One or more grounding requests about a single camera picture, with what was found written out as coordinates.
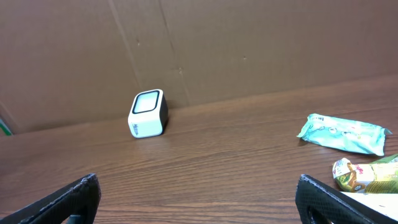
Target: white device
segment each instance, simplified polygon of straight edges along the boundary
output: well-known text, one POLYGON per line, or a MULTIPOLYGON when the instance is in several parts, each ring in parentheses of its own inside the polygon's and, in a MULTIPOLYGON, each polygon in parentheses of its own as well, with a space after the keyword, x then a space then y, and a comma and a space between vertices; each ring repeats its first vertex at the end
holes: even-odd
POLYGON ((164 132, 169 109, 162 90, 138 94, 132 103, 128 122, 135 138, 158 136, 164 132))

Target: snack wrapper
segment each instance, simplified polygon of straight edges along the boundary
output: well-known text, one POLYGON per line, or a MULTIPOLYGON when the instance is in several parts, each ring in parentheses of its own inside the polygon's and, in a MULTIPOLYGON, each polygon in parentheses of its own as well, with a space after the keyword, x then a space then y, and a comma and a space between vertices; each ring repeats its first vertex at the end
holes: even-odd
POLYGON ((297 137, 348 152, 383 156, 388 129, 360 121, 311 114, 297 137))
POLYGON ((398 194, 398 162, 352 164, 342 158, 333 164, 333 178, 346 192, 398 194))

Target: light blue wrapper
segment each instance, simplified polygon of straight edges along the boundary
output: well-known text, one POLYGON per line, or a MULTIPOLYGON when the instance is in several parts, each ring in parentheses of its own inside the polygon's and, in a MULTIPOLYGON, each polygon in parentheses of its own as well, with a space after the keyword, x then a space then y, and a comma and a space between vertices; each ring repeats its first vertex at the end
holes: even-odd
POLYGON ((348 152, 384 156, 386 128, 360 121, 311 114, 297 137, 348 152))

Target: brown cardboard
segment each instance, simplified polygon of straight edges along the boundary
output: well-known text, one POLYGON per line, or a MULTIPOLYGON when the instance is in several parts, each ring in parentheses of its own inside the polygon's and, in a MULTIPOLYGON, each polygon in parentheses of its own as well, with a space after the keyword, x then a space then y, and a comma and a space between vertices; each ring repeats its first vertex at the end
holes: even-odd
POLYGON ((22 133, 127 116, 141 91, 108 2, 0 2, 0 99, 22 133))
POLYGON ((162 89, 172 108, 187 106, 183 73, 177 64, 159 2, 111 2, 114 2, 116 18, 126 36, 141 88, 162 89))
POLYGON ((395 0, 3 0, 0 21, 14 133, 127 117, 153 88, 173 108, 398 72, 395 0))
POLYGON ((192 104, 398 71, 398 1, 162 1, 192 104))

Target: wooden table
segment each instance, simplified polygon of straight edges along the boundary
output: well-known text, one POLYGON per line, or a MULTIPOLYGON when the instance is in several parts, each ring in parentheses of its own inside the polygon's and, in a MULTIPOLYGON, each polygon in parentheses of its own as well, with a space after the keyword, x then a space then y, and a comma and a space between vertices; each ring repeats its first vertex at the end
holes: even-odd
POLYGON ((377 159, 300 141, 311 113, 398 132, 398 76, 172 110, 155 138, 134 139, 127 118, 2 137, 0 215, 94 172, 96 223, 299 223, 300 174, 337 187, 332 163, 377 159))

